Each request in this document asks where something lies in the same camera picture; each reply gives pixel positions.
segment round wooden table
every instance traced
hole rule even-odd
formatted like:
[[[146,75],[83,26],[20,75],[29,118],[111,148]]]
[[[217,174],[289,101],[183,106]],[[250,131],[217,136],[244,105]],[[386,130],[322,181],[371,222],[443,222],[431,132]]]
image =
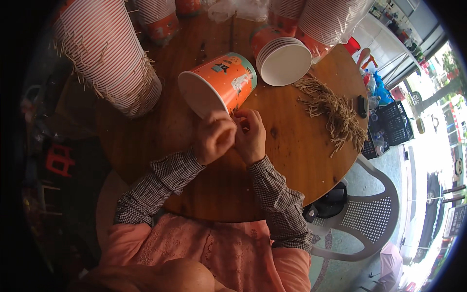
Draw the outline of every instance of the round wooden table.
[[[112,166],[129,185],[144,175],[151,160],[186,150],[193,141],[193,129],[200,118],[188,107],[177,84],[180,72],[226,52],[237,52],[255,64],[249,35],[262,23],[232,18],[216,24],[206,14],[180,21],[180,31],[159,48],[142,42],[155,60],[164,86],[154,110],[130,120],[100,100],[96,123],[102,147]],[[311,73],[336,94],[354,100],[366,96],[365,86],[350,54],[336,46]],[[326,129],[327,117],[310,118],[307,107],[298,102],[305,96],[291,85],[274,87],[258,75],[258,86],[242,108],[260,112],[267,131],[266,153],[274,167],[287,178],[287,185],[305,195],[304,205],[332,189],[356,161],[351,142],[330,158],[334,144]],[[368,119],[357,117],[362,128]],[[164,205],[170,212],[218,222],[247,222],[263,219],[255,201],[253,184],[245,164],[234,149],[207,166],[180,196],[172,195]]]

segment blue plastic bag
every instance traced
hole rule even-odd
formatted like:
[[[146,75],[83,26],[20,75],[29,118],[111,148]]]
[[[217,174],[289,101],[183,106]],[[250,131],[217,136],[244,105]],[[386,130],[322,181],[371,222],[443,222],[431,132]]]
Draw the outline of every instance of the blue plastic bag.
[[[378,75],[378,71],[376,71],[373,74],[373,77],[375,78],[376,82],[376,89],[373,95],[381,97],[379,106],[387,106],[388,104],[393,102],[393,99],[391,98],[391,93],[389,92],[389,90],[384,88],[384,83],[382,82],[381,76]]]

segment person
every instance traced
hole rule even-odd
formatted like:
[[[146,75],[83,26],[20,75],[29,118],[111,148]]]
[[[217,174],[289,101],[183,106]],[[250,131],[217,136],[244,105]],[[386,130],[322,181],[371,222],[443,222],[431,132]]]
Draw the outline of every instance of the person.
[[[310,291],[304,196],[287,187],[265,142],[257,111],[211,112],[189,150],[151,162],[151,171],[120,197],[99,267],[74,291]],[[151,227],[164,201],[231,147],[247,166],[266,220],[214,223],[164,214]]]

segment black plastic crate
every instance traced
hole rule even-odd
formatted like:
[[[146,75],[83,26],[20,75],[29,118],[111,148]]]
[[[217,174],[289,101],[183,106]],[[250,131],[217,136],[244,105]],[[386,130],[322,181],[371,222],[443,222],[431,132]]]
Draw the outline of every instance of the black plastic crate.
[[[368,135],[368,140],[365,140],[365,142],[363,142],[363,148],[361,149],[361,153],[366,159],[373,159],[373,158],[380,157],[381,155],[383,155],[389,150],[389,144],[388,144],[388,146],[383,149],[383,153],[381,155],[378,155],[378,153],[375,150],[375,143],[373,142],[373,137],[371,136],[370,129],[368,129],[367,135]],[[384,140],[386,141],[387,139],[386,134],[384,134],[383,137],[384,137]]]
[[[389,146],[396,146],[413,139],[410,121],[400,101],[378,108],[377,114],[383,122]]]
[[[366,159],[377,158],[375,145],[373,144],[373,139],[371,138],[370,131],[367,132],[368,140],[363,142],[363,148],[361,149],[361,153]]]

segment tiled floor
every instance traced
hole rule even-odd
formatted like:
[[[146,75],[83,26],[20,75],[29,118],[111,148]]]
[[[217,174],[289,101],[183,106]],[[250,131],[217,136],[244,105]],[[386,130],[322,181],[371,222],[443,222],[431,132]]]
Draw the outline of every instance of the tiled floor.
[[[384,172],[394,183],[399,198],[404,189],[403,173],[403,146],[392,147],[383,156],[372,159],[370,162],[379,170]],[[384,190],[382,183],[368,174],[360,165],[354,164],[348,174],[345,176],[349,182],[347,192],[353,196],[370,196],[378,194]],[[399,234],[399,223],[390,239],[394,244],[397,243]],[[342,253],[354,253],[363,249],[363,244],[350,234],[333,230],[331,237],[331,250]],[[325,239],[320,238],[318,246],[324,247]],[[360,262],[343,262],[337,260],[325,260],[321,257],[313,256],[311,260],[310,281],[314,292],[327,291],[363,291],[359,289],[372,287],[372,281],[379,277],[369,278],[368,274],[379,273],[379,254],[367,258]]]

